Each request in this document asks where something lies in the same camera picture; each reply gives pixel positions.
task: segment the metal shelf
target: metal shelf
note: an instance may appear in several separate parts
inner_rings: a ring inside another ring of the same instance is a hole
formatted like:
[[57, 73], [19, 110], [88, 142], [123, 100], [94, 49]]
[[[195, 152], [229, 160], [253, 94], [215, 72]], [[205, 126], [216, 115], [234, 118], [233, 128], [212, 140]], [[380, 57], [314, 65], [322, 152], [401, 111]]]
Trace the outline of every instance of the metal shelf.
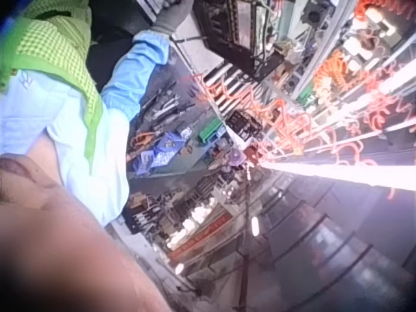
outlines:
[[300, 92], [306, 87], [310, 80], [312, 80], [312, 76], [315, 73], [315, 70], [331, 53], [332, 49], [335, 47], [338, 41], [341, 27], [350, 18], [356, 5], [357, 0], [344, 0], [339, 2], [335, 12], [333, 13], [331, 23], [329, 24], [328, 29], [325, 31], [324, 38], [322, 39], [319, 48], [313, 55], [311, 62], [305, 69], [305, 73], [302, 75], [302, 78], [299, 80], [299, 83], [296, 85], [296, 88], [292, 92], [292, 99], [296, 100], [298, 98]]

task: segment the ceiling light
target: ceiling light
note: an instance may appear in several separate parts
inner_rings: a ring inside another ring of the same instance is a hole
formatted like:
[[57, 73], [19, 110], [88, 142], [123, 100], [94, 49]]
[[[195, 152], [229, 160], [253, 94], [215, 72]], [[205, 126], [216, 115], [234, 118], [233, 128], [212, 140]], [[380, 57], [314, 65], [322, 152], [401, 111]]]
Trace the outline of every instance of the ceiling light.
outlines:
[[260, 233], [259, 219], [256, 216], [252, 218], [252, 233], [254, 237]]
[[384, 19], [382, 14], [375, 8], [369, 8], [365, 11], [365, 15], [375, 23], [379, 23]]
[[375, 67], [380, 59], [378, 57], [372, 59], [365, 67], [364, 70], [369, 71], [371, 68]]
[[359, 54], [365, 59], [365, 60], [369, 60], [372, 58], [372, 52], [366, 49], [361, 49], [361, 51], [359, 52]]
[[351, 61], [348, 63], [348, 68], [349, 68], [352, 72], [356, 72], [356, 71], [358, 71], [358, 70], [360, 70], [360, 69], [361, 69], [361, 65], [360, 65], [360, 64], [358, 64], [358, 62], [357, 62], [356, 60], [351, 60]]
[[183, 263], [178, 264], [175, 267], [175, 274], [176, 275], [180, 275], [180, 273], [182, 273], [183, 269], [185, 268], [185, 266], [183, 265]]
[[361, 43], [355, 37], [350, 37], [344, 42], [344, 48], [353, 56], [357, 55], [361, 50]]

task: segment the hand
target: hand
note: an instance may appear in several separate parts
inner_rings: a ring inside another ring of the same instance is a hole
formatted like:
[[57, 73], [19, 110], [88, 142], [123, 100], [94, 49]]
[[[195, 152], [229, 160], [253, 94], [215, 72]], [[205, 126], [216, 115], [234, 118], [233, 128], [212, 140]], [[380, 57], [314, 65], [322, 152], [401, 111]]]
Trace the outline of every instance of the hand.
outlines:
[[151, 30], [171, 36], [192, 10], [194, 0], [164, 0]]

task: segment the person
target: person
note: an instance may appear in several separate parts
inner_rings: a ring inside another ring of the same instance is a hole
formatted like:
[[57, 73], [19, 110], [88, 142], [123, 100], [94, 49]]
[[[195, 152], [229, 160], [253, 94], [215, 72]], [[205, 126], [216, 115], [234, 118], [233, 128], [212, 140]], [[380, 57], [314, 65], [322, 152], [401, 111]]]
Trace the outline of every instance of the person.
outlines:
[[94, 215], [25, 155], [0, 157], [0, 310], [169, 312]]
[[35, 0], [2, 42], [0, 154], [31, 158], [105, 226], [129, 196], [129, 121], [193, 0], [165, 0], [98, 94], [85, 66], [88, 0]]

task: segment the orange coiled hose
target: orange coiled hose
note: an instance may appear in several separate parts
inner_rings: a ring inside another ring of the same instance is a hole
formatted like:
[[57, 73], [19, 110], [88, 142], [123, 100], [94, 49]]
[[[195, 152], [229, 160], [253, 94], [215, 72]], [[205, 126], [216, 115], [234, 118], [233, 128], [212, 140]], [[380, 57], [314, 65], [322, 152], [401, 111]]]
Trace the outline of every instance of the orange coiled hose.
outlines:
[[387, 8], [398, 16], [405, 16], [407, 20], [411, 18], [416, 7], [413, 1], [406, 0], [359, 0], [354, 10], [354, 15], [359, 21], [365, 21], [365, 11], [371, 5]]
[[348, 89], [348, 84], [345, 81], [345, 74], [348, 71], [348, 66], [343, 60], [343, 54], [336, 51], [333, 55], [325, 60], [313, 76], [313, 87], [315, 93], [321, 99], [327, 99], [330, 95], [330, 90], [325, 85], [325, 79], [331, 77], [335, 80], [337, 86], [342, 90]]

